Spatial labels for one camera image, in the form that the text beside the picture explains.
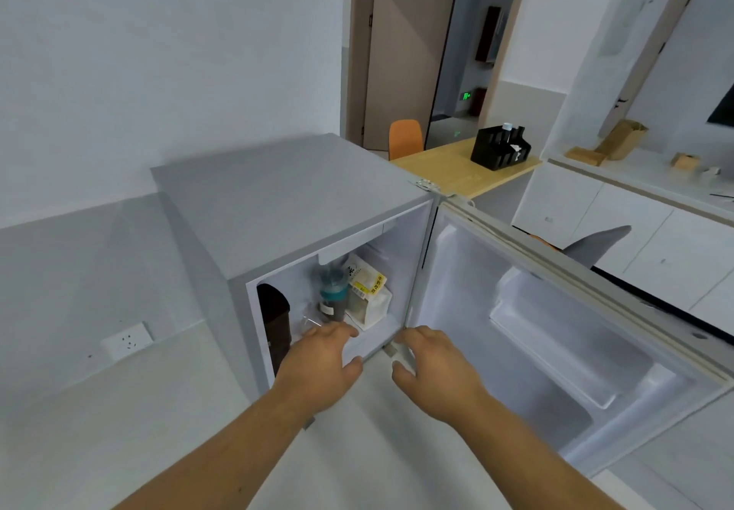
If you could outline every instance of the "wall outlet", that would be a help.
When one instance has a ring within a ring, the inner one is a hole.
[[[144,323],[138,323],[129,329],[122,330],[102,340],[102,347],[112,357],[112,361],[120,361],[123,357],[134,354],[153,343]]]

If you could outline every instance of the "black lid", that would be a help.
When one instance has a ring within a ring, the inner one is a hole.
[[[258,284],[258,299],[264,323],[269,323],[291,310],[286,297],[270,284]]]

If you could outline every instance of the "person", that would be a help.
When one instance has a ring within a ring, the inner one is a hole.
[[[342,367],[344,345],[357,335],[344,323],[310,329],[291,347],[265,395],[116,509],[246,508],[302,427],[362,374],[361,358]],[[456,430],[514,510],[621,510],[484,389],[444,332],[419,326],[396,341],[412,350],[416,374],[394,362],[395,384]]]

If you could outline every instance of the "left hand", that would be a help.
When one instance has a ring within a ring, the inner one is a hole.
[[[329,409],[362,374],[361,357],[341,366],[344,345],[358,335],[359,331],[346,323],[310,329],[291,346],[272,390],[292,401],[304,419]]]

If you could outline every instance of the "wooden tabletop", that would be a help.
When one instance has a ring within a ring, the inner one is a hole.
[[[458,193],[473,199],[540,166],[536,156],[501,170],[487,170],[470,160],[476,138],[457,141],[435,149],[391,161],[403,170],[434,182],[442,193]]]

